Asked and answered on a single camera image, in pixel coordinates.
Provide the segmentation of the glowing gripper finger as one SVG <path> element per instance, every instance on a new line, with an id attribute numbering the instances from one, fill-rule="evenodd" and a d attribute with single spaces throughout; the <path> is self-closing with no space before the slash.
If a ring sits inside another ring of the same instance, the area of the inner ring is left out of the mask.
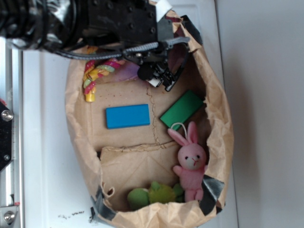
<path id="1" fill-rule="evenodd" d="M 167 82 L 164 83 L 165 90 L 171 91 L 180 78 L 186 63 L 189 59 L 189 46 L 186 44 L 177 44 L 169 52 L 168 58 L 168 75 L 166 75 Z"/>
<path id="2" fill-rule="evenodd" d="M 147 81 L 153 87 L 159 87 L 162 84 L 159 73 L 152 63 L 141 65 L 137 71 L 137 75 L 141 80 Z"/>

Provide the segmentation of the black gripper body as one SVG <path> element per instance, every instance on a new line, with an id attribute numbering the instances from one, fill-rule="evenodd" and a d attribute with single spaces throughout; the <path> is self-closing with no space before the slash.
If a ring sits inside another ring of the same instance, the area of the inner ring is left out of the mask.
<path id="1" fill-rule="evenodd" d="M 138 65 L 167 62 L 173 48 L 168 3 L 148 0 L 82 0 L 81 38 L 86 45 L 103 49 L 82 54 L 81 60 L 125 58 Z"/>

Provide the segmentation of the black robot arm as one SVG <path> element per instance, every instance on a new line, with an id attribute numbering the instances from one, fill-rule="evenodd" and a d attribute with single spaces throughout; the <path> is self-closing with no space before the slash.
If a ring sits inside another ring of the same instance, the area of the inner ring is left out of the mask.
<path id="1" fill-rule="evenodd" d="M 0 35 L 18 49 L 39 49 L 79 60 L 125 59 L 138 76 L 170 91 L 185 65 L 169 64 L 176 37 L 165 1 L 3 0 Z"/>

